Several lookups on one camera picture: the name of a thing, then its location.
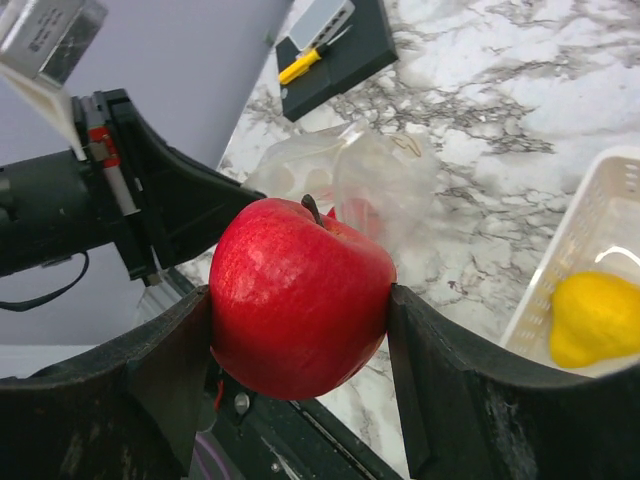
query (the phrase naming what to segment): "apple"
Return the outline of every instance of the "apple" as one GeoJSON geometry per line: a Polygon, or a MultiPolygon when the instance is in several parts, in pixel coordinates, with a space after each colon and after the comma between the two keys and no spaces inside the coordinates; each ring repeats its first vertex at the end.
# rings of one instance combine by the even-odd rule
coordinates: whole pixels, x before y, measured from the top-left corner
{"type": "Polygon", "coordinates": [[[389,254],[318,213],[310,195],[302,205],[254,202],[213,256],[213,355],[258,393],[281,400],[324,395],[380,346],[395,281],[389,254]]]}

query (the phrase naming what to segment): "clear plastic bag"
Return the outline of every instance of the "clear plastic bag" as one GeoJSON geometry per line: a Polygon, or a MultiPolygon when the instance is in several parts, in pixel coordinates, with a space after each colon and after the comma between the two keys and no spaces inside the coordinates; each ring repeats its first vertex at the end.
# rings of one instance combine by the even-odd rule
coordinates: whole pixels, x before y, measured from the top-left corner
{"type": "Polygon", "coordinates": [[[292,137],[267,150],[245,185],[300,201],[306,193],[396,257],[423,224],[438,162],[426,139],[378,135],[359,121],[292,137]]]}

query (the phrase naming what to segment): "marble countertop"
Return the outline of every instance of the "marble countertop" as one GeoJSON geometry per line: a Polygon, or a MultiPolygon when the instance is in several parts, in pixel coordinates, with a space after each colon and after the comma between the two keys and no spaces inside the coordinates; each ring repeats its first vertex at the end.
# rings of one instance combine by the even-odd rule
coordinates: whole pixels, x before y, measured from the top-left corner
{"type": "MultiPolygon", "coordinates": [[[[640,144],[640,4],[385,3],[400,61],[292,124],[271,56],[220,170],[244,180],[270,145],[362,117],[383,133],[428,136],[440,164],[432,228],[414,239],[422,248],[400,280],[497,341],[591,160],[640,144]]],[[[210,262],[208,252],[182,271],[201,284],[210,262]]],[[[319,400],[409,478],[386,344],[319,400]]]]}

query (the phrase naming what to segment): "white plastic basket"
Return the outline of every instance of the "white plastic basket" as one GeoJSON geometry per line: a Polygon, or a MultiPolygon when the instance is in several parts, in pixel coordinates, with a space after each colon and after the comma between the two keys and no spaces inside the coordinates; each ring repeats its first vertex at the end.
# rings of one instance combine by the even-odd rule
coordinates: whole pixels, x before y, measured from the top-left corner
{"type": "MultiPolygon", "coordinates": [[[[549,353],[550,297],[568,275],[603,271],[640,285],[640,148],[602,152],[571,205],[509,323],[500,345],[559,368],[549,353]]],[[[597,377],[625,368],[640,354],[567,371],[597,377]]]]}

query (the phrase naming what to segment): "label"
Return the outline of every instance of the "label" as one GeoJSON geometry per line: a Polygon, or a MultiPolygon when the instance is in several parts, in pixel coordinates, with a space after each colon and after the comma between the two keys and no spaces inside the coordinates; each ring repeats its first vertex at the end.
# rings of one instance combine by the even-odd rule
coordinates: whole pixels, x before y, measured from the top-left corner
{"type": "Polygon", "coordinates": [[[56,33],[64,27],[65,11],[57,6],[48,7],[33,19],[33,31],[25,45],[33,53],[39,53],[56,41],[56,33]]]}

